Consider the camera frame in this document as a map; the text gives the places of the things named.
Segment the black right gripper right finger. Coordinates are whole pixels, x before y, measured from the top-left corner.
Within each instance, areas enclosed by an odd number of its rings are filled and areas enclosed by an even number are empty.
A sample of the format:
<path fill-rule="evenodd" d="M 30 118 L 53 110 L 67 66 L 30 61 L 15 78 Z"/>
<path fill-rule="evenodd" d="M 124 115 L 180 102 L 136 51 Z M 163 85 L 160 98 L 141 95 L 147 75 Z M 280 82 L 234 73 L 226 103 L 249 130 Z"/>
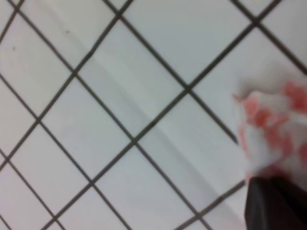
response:
<path fill-rule="evenodd" d="M 307 193 L 299 186 L 285 178 L 275 177 L 271 179 L 275 188 L 282 195 L 287 205 L 299 217 L 307 217 Z"/>

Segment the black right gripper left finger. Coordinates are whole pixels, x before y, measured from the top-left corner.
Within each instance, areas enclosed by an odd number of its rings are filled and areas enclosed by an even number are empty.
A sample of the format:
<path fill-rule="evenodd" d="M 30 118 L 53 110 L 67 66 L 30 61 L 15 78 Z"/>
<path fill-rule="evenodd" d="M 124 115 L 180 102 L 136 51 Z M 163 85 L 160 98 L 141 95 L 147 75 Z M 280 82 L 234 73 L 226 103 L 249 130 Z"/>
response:
<path fill-rule="evenodd" d="M 248 230 L 305 230 L 307 218 L 299 218 L 287 205 L 271 179 L 249 181 L 245 206 Z"/>

